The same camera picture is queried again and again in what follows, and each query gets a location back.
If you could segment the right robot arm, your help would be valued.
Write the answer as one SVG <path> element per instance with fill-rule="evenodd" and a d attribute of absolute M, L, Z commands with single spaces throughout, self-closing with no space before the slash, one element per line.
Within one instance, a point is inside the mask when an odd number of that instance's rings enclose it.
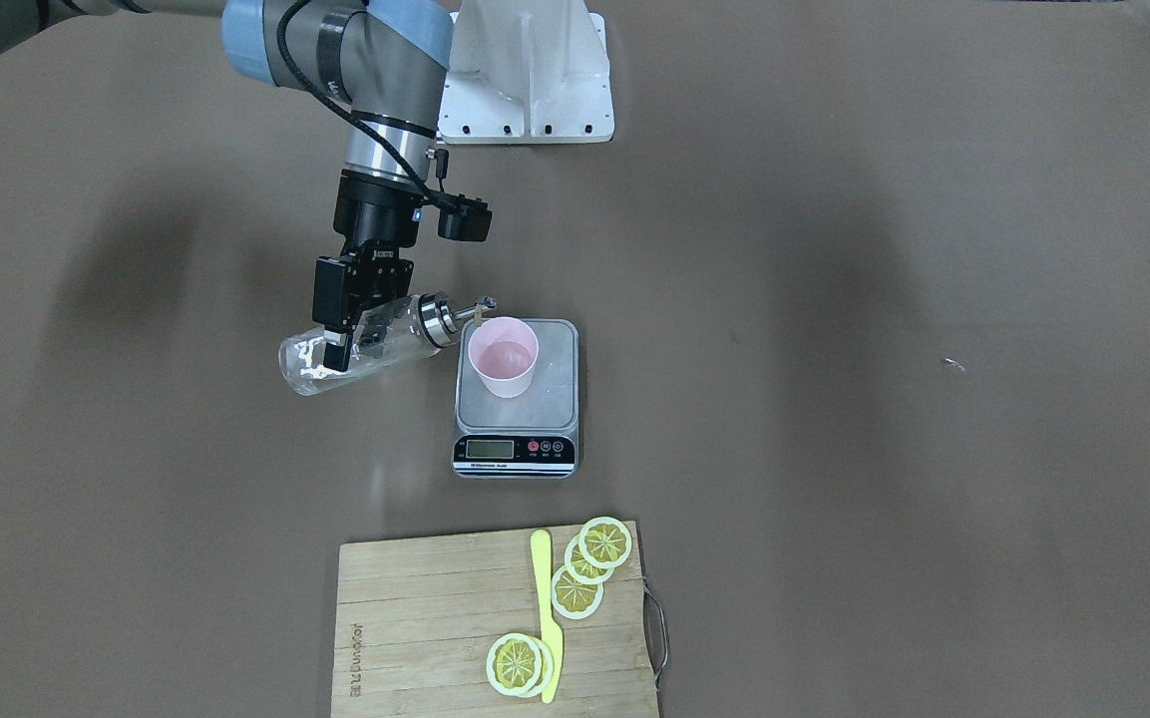
<path fill-rule="evenodd" d="M 66 20 L 116 13 L 215 18 L 229 63 L 250 79 L 313 96 L 354 132 L 342 170 L 336 257 L 319 259 L 313 319 L 324 367 L 347 371 L 369 310 L 405 295 L 421 212 L 455 216 L 429 186 L 453 20 L 434 1 L 0 1 L 0 56 Z"/>

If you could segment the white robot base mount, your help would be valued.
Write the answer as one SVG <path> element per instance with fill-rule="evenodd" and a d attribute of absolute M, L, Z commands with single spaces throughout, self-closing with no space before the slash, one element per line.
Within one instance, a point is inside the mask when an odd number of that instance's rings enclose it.
<path fill-rule="evenodd" d="M 601 14 L 583 1 L 465 1 L 452 20 L 439 142 L 612 140 L 615 112 Z"/>

